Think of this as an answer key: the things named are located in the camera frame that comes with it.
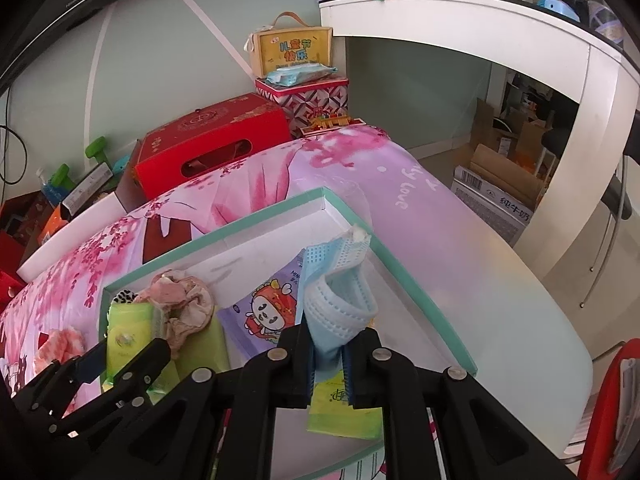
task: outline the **blue plastic package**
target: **blue plastic package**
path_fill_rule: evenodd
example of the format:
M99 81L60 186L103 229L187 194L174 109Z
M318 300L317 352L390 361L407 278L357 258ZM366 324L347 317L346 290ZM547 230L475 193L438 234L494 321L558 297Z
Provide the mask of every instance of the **blue plastic package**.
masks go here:
M306 63L278 68L269 72L266 79L269 83L289 87L315 81L334 72L338 72L338 69L321 63Z

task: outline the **white box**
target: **white box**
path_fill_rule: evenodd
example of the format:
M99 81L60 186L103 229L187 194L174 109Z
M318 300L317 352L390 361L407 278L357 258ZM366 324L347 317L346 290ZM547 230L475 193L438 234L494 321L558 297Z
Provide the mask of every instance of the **white box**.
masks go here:
M452 192L511 247L529 225L533 211L467 168L458 166Z

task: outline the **patterned box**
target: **patterned box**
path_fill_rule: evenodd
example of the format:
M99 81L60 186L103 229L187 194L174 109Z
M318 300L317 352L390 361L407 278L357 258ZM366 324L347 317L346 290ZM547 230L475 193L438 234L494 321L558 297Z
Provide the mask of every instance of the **patterned box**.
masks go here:
M347 115L348 85L349 79L338 74L292 87L274 85L266 79L255 80L258 94L284 108L289 129L296 138L300 136L300 128L311 126L314 117L326 113Z

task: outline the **face mask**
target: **face mask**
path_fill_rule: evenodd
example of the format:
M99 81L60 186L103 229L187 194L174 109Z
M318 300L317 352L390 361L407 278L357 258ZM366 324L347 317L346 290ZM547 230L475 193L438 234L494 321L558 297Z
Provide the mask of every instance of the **face mask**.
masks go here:
M305 250L300 289L316 350L317 381L337 373L340 348L378 312L361 269L370 240L365 230L354 226L340 238Z

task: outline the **silver bolt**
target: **silver bolt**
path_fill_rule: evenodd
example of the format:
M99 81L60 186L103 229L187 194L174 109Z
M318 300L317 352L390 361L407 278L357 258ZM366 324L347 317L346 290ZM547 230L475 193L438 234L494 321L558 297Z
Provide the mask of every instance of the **silver bolt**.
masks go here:
M267 357L272 361L282 361L287 357L287 351L284 348L272 348L267 352Z
M460 368L459 366L452 366L447 370L447 375L454 381L461 381L462 379L466 378L466 370Z
M391 359L391 350L388 348L376 348L371 352L371 356L376 361L389 361L389 359Z
M191 372L191 379L195 383L206 383L212 376L213 373L208 368L197 368Z

